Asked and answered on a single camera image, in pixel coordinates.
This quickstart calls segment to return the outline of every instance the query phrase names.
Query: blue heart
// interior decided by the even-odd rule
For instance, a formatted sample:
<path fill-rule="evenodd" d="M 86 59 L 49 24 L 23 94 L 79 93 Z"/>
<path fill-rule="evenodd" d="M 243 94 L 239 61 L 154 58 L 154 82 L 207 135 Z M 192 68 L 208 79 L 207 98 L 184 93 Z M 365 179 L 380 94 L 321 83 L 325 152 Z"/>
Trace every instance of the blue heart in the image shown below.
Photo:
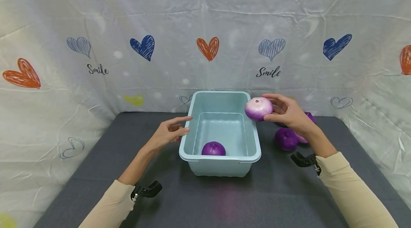
<path fill-rule="evenodd" d="M 284 39 L 275 39 L 274 41 L 270 40 L 263 40 L 260 42 L 260 46 L 258 46 L 258 52 L 268 57 L 271 61 L 273 61 L 274 57 L 280 53 L 285 47 L 285 40 Z"/>
<path fill-rule="evenodd" d="M 81 153 L 84 150 L 84 148 L 86 147 L 86 144 L 84 144 L 83 141 L 81 141 L 79 139 L 76 139 L 76 138 L 73 138 L 73 137 L 68 138 L 68 143 L 70 143 L 71 148 L 66 149 L 65 151 L 63 151 L 60 154 L 61 159 L 67 159 L 67 158 L 75 157 L 76 155 Z"/>
<path fill-rule="evenodd" d="M 130 45 L 138 54 L 143 56 L 148 61 L 151 61 L 151 55 L 154 52 L 154 38 L 151 35 L 146 35 L 143 41 L 138 42 L 136 39 L 130 39 Z"/>
<path fill-rule="evenodd" d="M 90 58 L 91 44 L 89 41 L 87 41 L 86 38 L 78 37 L 77 40 L 71 37 L 67 38 L 67 45 L 70 47 L 70 49 L 74 50 L 75 52 L 84 54 L 88 58 Z"/>
<path fill-rule="evenodd" d="M 333 97 L 330 100 L 330 103 L 333 107 L 337 109 L 341 109 L 344 107 L 349 107 L 352 105 L 352 102 L 354 100 L 351 97 L 345 97 L 345 98 L 338 98 L 338 97 Z"/>
<path fill-rule="evenodd" d="M 193 98 L 193 95 L 190 95 L 189 98 L 187 98 L 186 96 L 180 96 L 180 101 L 184 104 L 187 105 L 187 103 L 189 103 Z"/>
<path fill-rule="evenodd" d="M 323 53 L 328 58 L 332 60 L 338 53 L 341 52 L 351 41 L 352 34 L 346 34 L 338 42 L 335 42 L 334 38 L 330 38 L 324 42 Z"/>

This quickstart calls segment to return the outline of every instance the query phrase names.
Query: beige sleeve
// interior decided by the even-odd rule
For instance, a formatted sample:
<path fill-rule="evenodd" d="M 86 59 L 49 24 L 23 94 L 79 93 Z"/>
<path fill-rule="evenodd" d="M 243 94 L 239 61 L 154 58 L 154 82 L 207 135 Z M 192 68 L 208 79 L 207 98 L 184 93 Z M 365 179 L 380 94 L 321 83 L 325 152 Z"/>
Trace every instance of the beige sleeve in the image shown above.
<path fill-rule="evenodd" d="M 134 188 L 115 180 L 78 228 L 118 228 L 133 210 Z"/>
<path fill-rule="evenodd" d="M 341 152 L 317 157 L 320 180 L 327 186 L 350 227 L 398 227 L 385 206 L 354 172 Z"/>

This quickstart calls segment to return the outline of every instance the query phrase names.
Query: orange heart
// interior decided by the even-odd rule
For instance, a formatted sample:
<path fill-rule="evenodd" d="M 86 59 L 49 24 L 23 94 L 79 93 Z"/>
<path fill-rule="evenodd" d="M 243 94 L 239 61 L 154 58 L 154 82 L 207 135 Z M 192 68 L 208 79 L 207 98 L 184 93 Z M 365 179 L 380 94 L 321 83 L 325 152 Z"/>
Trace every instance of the orange heart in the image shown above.
<path fill-rule="evenodd" d="M 201 53 L 208 59 L 208 61 L 212 61 L 218 52 L 218 47 L 220 46 L 220 41 L 217 37 L 213 37 L 210 40 L 210 43 L 207 43 L 202 39 L 197 39 L 197 46 L 200 49 Z"/>
<path fill-rule="evenodd" d="M 19 58 L 17 60 L 17 66 L 21 73 L 14 70 L 3 72 L 3 78 L 6 81 L 21 87 L 40 88 L 40 79 L 27 60 Z"/>
<path fill-rule="evenodd" d="M 400 65 L 403 75 L 411 75 L 411 45 L 405 46 L 401 51 Z"/>

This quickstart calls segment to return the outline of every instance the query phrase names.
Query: yellow heart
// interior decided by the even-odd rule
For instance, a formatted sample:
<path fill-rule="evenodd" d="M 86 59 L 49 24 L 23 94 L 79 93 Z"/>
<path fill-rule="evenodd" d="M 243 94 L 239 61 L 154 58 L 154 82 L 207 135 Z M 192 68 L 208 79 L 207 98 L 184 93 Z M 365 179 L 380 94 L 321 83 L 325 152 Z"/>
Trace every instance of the yellow heart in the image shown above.
<path fill-rule="evenodd" d="M 134 106 L 141 106 L 144 103 L 143 95 L 136 95 L 134 97 L 124 96 L 123 99 Z"/>
<path fill-rule="evenodd" d="M 6 214 L 0 213 L 0 227 L 1 228 L 17 228 L 17 223 L 14 219 Z"/>

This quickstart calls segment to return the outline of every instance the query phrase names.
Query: hand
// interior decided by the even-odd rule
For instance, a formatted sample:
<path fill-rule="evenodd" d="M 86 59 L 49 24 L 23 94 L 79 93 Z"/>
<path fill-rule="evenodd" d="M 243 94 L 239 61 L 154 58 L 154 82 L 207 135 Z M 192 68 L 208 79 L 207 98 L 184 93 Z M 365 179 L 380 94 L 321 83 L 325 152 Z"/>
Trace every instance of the hand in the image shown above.
<path fill-rule="evenodd" d="M 273 103 L 273 113 L 264 116 L 265 121 L 280 122 L 287 125 L 300 136 L 318 128 L 304 113 L 298 103 L 280 94 L 264 94 Z"/>
<path fill-rule="evenodd" d="M 184 128 L 179 123 L 189 121 L 193 117 L 176 117 L 171 120 L 166 120 L 160 124 L 157 131 L 148 140 L 145 147 L 159 152 L 165 145 L 170 142 L 179 142 L 181 136 L 189 133 L 189 128 Z"/>

